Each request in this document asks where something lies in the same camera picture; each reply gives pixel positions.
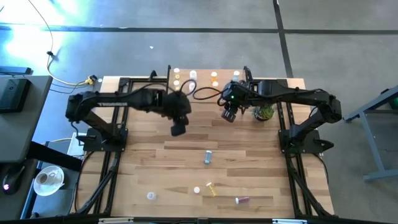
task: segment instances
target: gray concrete floor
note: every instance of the gray concrete floor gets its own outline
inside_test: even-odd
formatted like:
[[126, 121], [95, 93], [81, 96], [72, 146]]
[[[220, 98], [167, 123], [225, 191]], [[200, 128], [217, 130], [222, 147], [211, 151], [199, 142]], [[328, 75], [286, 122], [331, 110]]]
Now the gray concrete floor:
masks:
[[[28, 2], [7, 1], [0, 22], [42, 24]], [[50, 25], [88, 27], [219, 27], [275, 29], [271, 0], [32, 1]], [[393, 0], [279, 0], [286, 29], [398, 29]], [[58, 61], [51, 71], [70, 82], [88, 75], [148, 75], [179, 68], [242, 68], [255, 77], [286, 77], [278, 34], [54, 32]], [[323, 88], [348, 114], [386, 88], [398, 84], [396, 35], [287, 35], [293, 75], [307, 88]], [[35, 27], [0, 31], [0, 63], [32, 67], [46, 75], [48, 32]], [[34, 140], [67, 138], [68, 95], [50, 92]], [[337, 215], [397, 222], [398, 177], [371, 183], [376, 171], [361, 123], [320, 128], [335, 143], [325, 153]], [[393, 167], [398, 153], [386, 155]]]

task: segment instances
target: wooden table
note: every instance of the wooden table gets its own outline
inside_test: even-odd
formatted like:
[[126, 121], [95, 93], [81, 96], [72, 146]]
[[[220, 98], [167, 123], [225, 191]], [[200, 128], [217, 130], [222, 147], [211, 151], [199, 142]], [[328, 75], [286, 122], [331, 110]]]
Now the wooden table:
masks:
[[[234, 70], [196, 70], [198, 87], [211, 86], [211, 72], [218, 73], [222, 90], [233, 77]], [[181, 70], [180, 84], [189, 79], [190, 70]], [[104, 77], [102, 92], [118, 89], [120, 77]], [[170, 86], [174, 87], [174, 72]], [[287, 79], [290, 87], [305, 88], [301, 78]], [[188, 92], [188, 85], [183, 89]], [[202, 96], [213, 92], [201, 93]], [[258, 122], [250, 111], [239, 113], [234, 123], [221, 118], [222, 107], [217, 98], [191, 101], [192, 113], [187, 133], [172, 137], [172, 122], [155, 113], [129, 110], [129, 138], [122, 154], [113, 201], [112, 216], [129, 217], [219, 217], [219, 218], [288, 218], [293, 217], [292, 199], [284, 156], [279, 149], [278, 115]], [[287, 114], [285, 103], [284, 114]], [[308, 117], [310, 108], [292, 105], [296, 123]], [[112, 108], [95, 112], [111, 121]], [[204, 165], [205, 151], [213, 151], [210, 165]], [[78, 206], [82, 206], [98, 185], [103, 152], [87, 160], [78, 189]], [[333, 213], [325, 172], [313, 155], [303, 155], [307, 184], [326, 211]], [[215, 184], [216, 197], [206, 184]], [[200, 187], [200, 193], [193, 191]], [[105, 189], [102, 207], [107, 197]], [[157, 200], [147, 199], [155, 192]], [[304, 211], [302, 193], [298, 190]], [[236, 197], [249, 196], [250, 201], [235, 204]]]

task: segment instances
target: wooden tabletop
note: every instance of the wooden tabletop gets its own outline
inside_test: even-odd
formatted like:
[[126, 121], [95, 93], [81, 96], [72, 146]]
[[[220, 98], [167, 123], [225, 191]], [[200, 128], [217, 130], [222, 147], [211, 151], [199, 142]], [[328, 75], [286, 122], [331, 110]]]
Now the wooden tabletop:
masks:
[[[191, 70], [178, 72], [180, 84], [189, 79]], [[217, 72], [220, 90], [233, 78], [235, 70], [196, 70], [198, 87], [212, 86]], [[175, 88], [176, 74], [170, 73]], [[104, 77], [102, 92], [118, 89], [120, 77]], [[290, 87], [305, 88], [301, 78], [287, 79]], [[183, 88], [189, 92], [188, 85]], [[129, 138], [122, 154], [113, 201], [112, 216], [129, 217], [219, 217], [219, 218], [289, 218], [293, 217], [292, 199], [284, 156], [279, 149], [280, 129], [277, 113], [272, 119], [258, 122], [250, 111], [239, 113], [234, 123], [221, 118], [222, 107], [215, 100], [191, 100], [192, 113], [187, 133], [170, 135], [172, 122], [155, 113], [129, 110]], [[304, 121], [310, 108], [292, 105], [296, 123]], [[97, 108], [95, 113], [111, 121], [112, 108]], [[204, 164], [205, 151], [213, 157]], [[82, 206], [98, 185], [103, 152], [96, 152], [83, 169], [78, 189]], [[333, 213], [322, 163], [313, 155], [303, 154], [307, 184], [326, 211]], [[213, 197], [207, 183], [214, 183]], [[193, 191], [200, 188], [200, 193]], [[105, 190], [102, 208], [106, 203]], [[147, 194], [155, 192], [156, 200]], [[302, 193], [298, 190], [304, 211]], [[236, 205], [236, 197], [250, 201]]]

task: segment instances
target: small white object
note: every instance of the small white object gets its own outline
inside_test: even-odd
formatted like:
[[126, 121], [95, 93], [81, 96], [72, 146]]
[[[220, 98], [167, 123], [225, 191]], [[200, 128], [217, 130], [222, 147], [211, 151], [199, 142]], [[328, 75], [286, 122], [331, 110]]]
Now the small white object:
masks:
[[147, 198], [148, 198], [148, 200], [156, 200], [156, 194], [153, 192], [149, 192], [147, 194]]
[[193, 191], [194, 191], [196, 194], [199, 194], [200, 188], [199, 188], [199, 187], [195, 187], [195, 188], [193, 188]]
[[48, 166], [37, 174], [33, 181], [33, 189], [40, 196], [54, 194], [63, 186], [65, 175], [59, 166]]
[[195, 88], [195, 84], [194, 83], [189, 83], [189, 91], [193, 91], [193, 89]]
[[192, 71], [189, 73], [189, 78], [191, 78], [191, 79], [193, 79], [193, 80], [196, 80], [196, 79], [197, 79], [197, 71], [192, 70]]

